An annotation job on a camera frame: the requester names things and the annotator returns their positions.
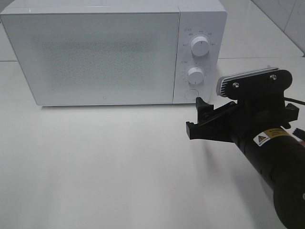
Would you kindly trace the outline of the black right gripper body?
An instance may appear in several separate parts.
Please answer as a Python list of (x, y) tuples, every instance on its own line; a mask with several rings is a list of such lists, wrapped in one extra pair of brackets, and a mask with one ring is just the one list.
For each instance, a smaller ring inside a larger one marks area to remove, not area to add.
[(239, 149), (286, 149), (290, 135), (284, 92), (230, 102), (227, 135)]

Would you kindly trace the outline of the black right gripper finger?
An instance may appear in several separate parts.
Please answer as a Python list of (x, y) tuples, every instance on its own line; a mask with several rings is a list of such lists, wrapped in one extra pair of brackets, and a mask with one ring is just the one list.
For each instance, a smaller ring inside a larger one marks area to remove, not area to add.
[(238, 104), (229, 102), (214, 108), (213, 104), (204, 101), (195, 103), (197, 123), (186, 122), (186, 132), (189, 139), (231, 140), (229, 134), (229, 118), (238, 109)]
[(296, 121), (299, 115), (299, 108), (288, 103), (285, 107), (285, 126), (290, 126), (290, 122)]

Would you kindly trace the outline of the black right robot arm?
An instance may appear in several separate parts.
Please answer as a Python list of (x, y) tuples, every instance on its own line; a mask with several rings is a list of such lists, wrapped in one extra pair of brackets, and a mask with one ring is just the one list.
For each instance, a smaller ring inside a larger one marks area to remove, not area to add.
[(197, 123), (186, 123), (190, 139), (236, 144), (273, 191), (286, 228), (305, 226), (305, 148), (287, 133), (298, 108), (283, 93), (229, 102), (219, 108), (196, 98)]

